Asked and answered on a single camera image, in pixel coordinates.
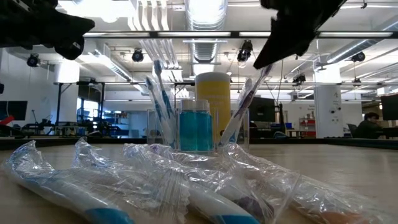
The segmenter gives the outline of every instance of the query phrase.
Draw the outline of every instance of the person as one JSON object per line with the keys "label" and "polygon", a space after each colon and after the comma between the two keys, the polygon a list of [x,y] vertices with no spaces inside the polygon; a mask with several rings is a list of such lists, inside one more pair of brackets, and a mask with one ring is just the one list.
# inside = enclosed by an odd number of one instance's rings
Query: person
{"label": "person", "polygon": [[377,139],[380,136],[379,131],[382,128],[378,125],[379,115],[376,113],[367,113],[359,126],[356,128],[355,138]]}

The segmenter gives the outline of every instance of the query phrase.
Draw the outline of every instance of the bottle cap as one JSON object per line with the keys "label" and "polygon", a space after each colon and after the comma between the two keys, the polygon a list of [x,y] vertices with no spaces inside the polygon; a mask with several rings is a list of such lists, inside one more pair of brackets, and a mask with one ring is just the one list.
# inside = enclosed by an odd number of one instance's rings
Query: bottle cap
{"label": "bottle cap", "polygon": [[196,110],[198,111],[210,111],[210,105],[207,100],[197,100],[196,105]]}
{"label": "bottle cap", "polygon": [[181,100],[181,110],[194,110],[195,102],[193,100]]}

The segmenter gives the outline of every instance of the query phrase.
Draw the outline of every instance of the table surface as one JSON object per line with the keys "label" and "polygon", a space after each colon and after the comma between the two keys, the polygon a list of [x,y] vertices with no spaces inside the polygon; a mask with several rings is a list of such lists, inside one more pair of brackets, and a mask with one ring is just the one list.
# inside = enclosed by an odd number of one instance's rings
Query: table surface
{"label": "table surface", "polygon": [[[122,145],[96,145],[112,158]],[[67,169],[72,163],[74,146],[39,148],[56,169]],[[254,145],[250,153],[264,157],[303,175],[365,195],[390,212],[398,211],[398,152],[332,145]],[[0,151],[7,159],[11,151]],[[0,170],[0,214],[2,223],[86,223],[64,208],[51,204],[36,194],[11,182]],[[282,214],[278,223],[310,223],[291,210]]]}

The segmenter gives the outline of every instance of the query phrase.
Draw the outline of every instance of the ventilation duct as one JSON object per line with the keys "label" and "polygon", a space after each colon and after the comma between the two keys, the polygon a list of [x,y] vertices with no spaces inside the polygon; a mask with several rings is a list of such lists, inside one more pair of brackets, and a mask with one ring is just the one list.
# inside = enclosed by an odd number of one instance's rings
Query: ventilation duct
{"label": "ventilation duct", "polygon": [[[398,16],[394,16],[393,18],[389,19],[388,21],[384,22],[383,24],[377,26],[374,31],[398,31]],[[372,47],[373,45],[379,43],[383,39],[366,39],[366,40],[355,40],[351,43],[347,44],[346,46],[340,48],[336,52],[333,52],[326,58],[327,63],[338,63],[342,60],[350,58],[365,49]],[[297,68],[293,69],[289,74],[293,73],[296,70],[304,71],[310,67],[312,67],[313,62],[304,62]]]}
{"label": "ventilation duct", "polygon": [[[227,6],[228,0],[185,0],[188,29],[195,31],[222,30],[226,19]],[[218,44],[192,44],[193,63],[203,64],[193,65],[195,75],[214,70],[214,65],[210,63],[214,62],[217,51]]]}

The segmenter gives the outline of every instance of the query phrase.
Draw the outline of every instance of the yellow container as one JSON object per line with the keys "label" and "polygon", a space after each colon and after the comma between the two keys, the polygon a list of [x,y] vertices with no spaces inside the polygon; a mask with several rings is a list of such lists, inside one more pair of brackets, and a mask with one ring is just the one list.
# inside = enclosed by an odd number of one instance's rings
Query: yellow container
{"label": "yellow container", "polygon": [[218,142],[231,118],[230,77],[221,72],[206,72],[195,78],[197,100],[207,100],[213,118],[213,140]]}

